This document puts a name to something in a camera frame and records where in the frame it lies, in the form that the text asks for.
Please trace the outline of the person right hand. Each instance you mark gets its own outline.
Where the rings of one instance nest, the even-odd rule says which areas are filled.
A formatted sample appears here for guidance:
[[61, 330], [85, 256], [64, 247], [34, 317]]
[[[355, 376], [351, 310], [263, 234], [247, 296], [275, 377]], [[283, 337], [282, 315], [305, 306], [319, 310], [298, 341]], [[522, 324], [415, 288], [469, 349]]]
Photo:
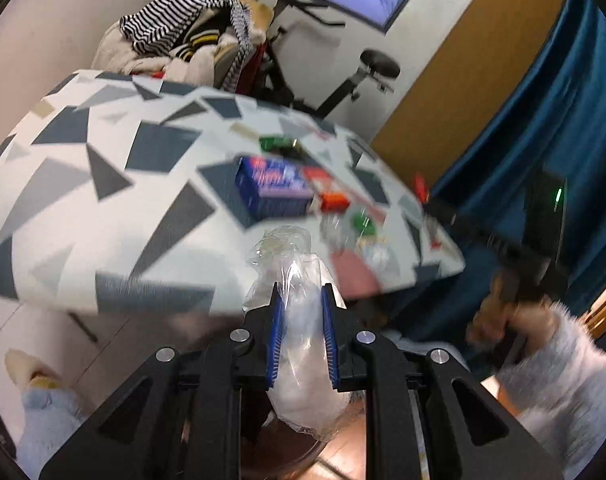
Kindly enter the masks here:
[[468, 325], [467, 341], [476, 346], [498, 344], [506, 330], [514, 330], [525, 339], [523, 355], [531, 356], [545, 347], [556, 333], [559, 320], [548, 297], [538, 302], [504, 300], [504, 272], [497, 273], [489, 286], [489, 294]]

